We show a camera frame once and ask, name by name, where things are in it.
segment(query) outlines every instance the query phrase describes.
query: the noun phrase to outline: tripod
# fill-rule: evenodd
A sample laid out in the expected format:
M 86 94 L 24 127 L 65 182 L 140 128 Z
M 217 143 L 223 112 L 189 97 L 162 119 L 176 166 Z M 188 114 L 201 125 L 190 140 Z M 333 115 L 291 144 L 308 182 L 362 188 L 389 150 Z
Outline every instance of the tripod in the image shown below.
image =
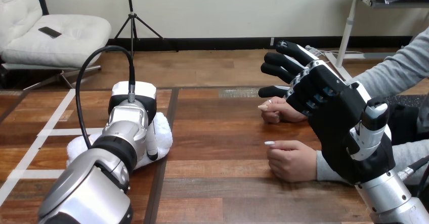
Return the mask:
M 137 43 L 138 42 L 138 37 L 137 37 L 137 30 L 136 30 L 136 19 L 139 20 L 141 23 L 143 23 L 143 25 L 145 25 L 148 29 L 150 29 L 150 31 L 152 31 L 154 34 L 156 34 L 156 36 L 158 36 L 162 41 L 166 41 L 168 43 L 168 45 L 172 48 L 174 48 L 174 50 L 176 52 L 179 52 L 179 50 L 175 47 L 175 46 L 171 46 L 171 44 L 168 42 L 167 39 L 163 38 L 161 35 L 159 35 L 159 33 L 157 33 L 155 30 L 153 30 L 149 25 L 147 25 L 142 19 L 139 18 L 139 16 L 137 16 L 136 13 L 134 13 L 133 11 L 133 1 L 132 0 L 128 0 L 128 3 L 130 4 L 130 14 L 128 14 L 128 18 L 126 19 L 125 23 L 122 25 L 121 29 L 119 30 L 118 34 L 115 36 L 115 39 L 118 38 L 118 36 L 120 35 L 120 33 L 122 32 L 123 28 L 125 28 L 126 24 L 128 23 L 128 21 L 131 21 L 131 56 L 134 57 L 134 47 L 133 47 L 133 43 Z

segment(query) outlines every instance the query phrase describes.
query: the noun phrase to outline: cushion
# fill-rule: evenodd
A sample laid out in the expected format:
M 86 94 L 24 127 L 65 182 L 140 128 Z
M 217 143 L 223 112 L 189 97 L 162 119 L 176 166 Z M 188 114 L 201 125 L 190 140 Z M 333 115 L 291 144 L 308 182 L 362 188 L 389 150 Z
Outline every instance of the cushion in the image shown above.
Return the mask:
M 23 36 L 41 15 L 39 0 L 0 0 L 0 56 L 5 46 Z
M 42 27 L 49 27 L 62 35 L 51 38 L 38 30 Z M 110 32 L 110 23 L 100 17 L 42 16 L 26 34 L 4 48 L 2 60 L 13 64 L 80 68 L 90 54 L 107 43 Z

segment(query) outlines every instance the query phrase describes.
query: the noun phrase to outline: wooden table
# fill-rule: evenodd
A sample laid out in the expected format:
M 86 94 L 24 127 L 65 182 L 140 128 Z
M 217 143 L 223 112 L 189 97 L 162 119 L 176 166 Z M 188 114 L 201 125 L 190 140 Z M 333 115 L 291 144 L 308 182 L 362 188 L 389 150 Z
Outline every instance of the wooden table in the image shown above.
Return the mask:
M 257 88 L 158 89 L 173 129 L 168 156 L 136 170 L 133 223 L 366 223 L 356 190 L 338 183 L 276 179 L 264 141 L 318 139 L 306 122 L 265 124 Z M 81 92 L 86 127 L 103 127 L 110 91 Z M 35 223 L 80 134 L 74 91 L 0 94 L 0 223 Z

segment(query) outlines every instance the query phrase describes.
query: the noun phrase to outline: white towel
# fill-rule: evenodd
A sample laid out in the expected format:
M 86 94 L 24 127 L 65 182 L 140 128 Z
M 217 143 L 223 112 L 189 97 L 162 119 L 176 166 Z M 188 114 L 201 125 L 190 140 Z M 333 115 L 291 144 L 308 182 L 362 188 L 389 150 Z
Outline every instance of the white towel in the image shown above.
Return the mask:
M 158 147 L 158 158 L 156 160 L 159 160 L 163 157 L 165 157 L 170 150 L 171 145 L 173 144 L 173 136 L 171 135 L 171 129 L 168 124 L 167 118 L 164 116 L 163 113 L 158 112 L 155 115 L 155 118 L 153 119 L 155 132 L 156 132 L 156 145 Z M 94 143 L 94 141 L 101 136 L 100 133 L 95 133 L 89 136 L 91 145 Z M 85 144 L 85 140 L 83 139 L 83 136 L 79 136 L 75 139 L 73 139 L 67 146 L 67 166 L 76 158 L 78 157 L 82 152 L 88 150 L 87 145 Z M 149 163 L 152 163 L 154 161 L 150 160 L 149 157 L 145 154 L 143 159 L 140 160 L 135 169 L 142 167 L 144 165 L 147 165 Z

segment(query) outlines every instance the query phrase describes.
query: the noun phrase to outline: tripod leg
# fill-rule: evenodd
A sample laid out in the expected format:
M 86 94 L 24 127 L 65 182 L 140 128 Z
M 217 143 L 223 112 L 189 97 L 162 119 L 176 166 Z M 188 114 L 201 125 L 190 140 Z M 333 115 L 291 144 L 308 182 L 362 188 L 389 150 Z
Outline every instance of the tripod leg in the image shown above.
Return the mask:
M 130 17 L 128 17 L 125 21 L 125 23 L 122 25 L 121 29 L 119 30 L 118 34 L 115 36 L 115 39 L 118 38 L 118 36 L 120 35 L 120 33 L 122 32 L 123 28 L 125 28 L 125 25 L 128 23 L 128 21 L 130 20 Z
M 141 23 L 143 23 L 143 25 L 145 25 L 148 29 L 150 29 L 150 31 L 152 31 L 154 34 L 156 34 L 156 36 L 158 36 L 159 38 L 163 38 L 161 35 L 159 35 L 159 33 L 157 33 L 155 30 L 153 30 L 149 25 L 147 25 L 145 22 L 143 22 L 143 20 L 141 20 L 139 17 L 136 17 Z
M 134 48 L 133 48 L 133 43 L 134 43 L 134 38 L 133 38 L 133 33 L 134 33 L 134 18 L 131 19 L 131 57 L 134 58 Z
M 136 21 L 134 20 L 134 18 L 133 18 L 133 23 L 134 23 L 134 29 L 133 29 L 133 31 L 134 31 L 134 40 L 137 43 L 137 40 L 139 38 L 137 37 Z
M 136 20 L 134 18 L 132 18 L 132 20 L 133 20 L 134 43 L 135 43 L 134 46 L 137 46 L 137 42 L 139 41 L 139 38 L 137 37 Z
M 154 34 L 156 34 L 156 36 L 158 36 L 160 39 L 165 40 L 167 42 L 167 44 L 170 46 L 170 48 L 173 48 L 176 52 L 179 52 L 179 50 L 177 49 L 177 47 L 173 44 L 171 44 L 168 39 L 164 39 L 159 33 L 157 33 L 155 30 L 153 30 L 149 25 L 147 25 L 143 20 L 141 20 L 139 17 L 136 16 L 136 18 L 143 23 L 143 25 L 145 25 L 148 29 L 150 29 L 150 31 L 152 31 Z

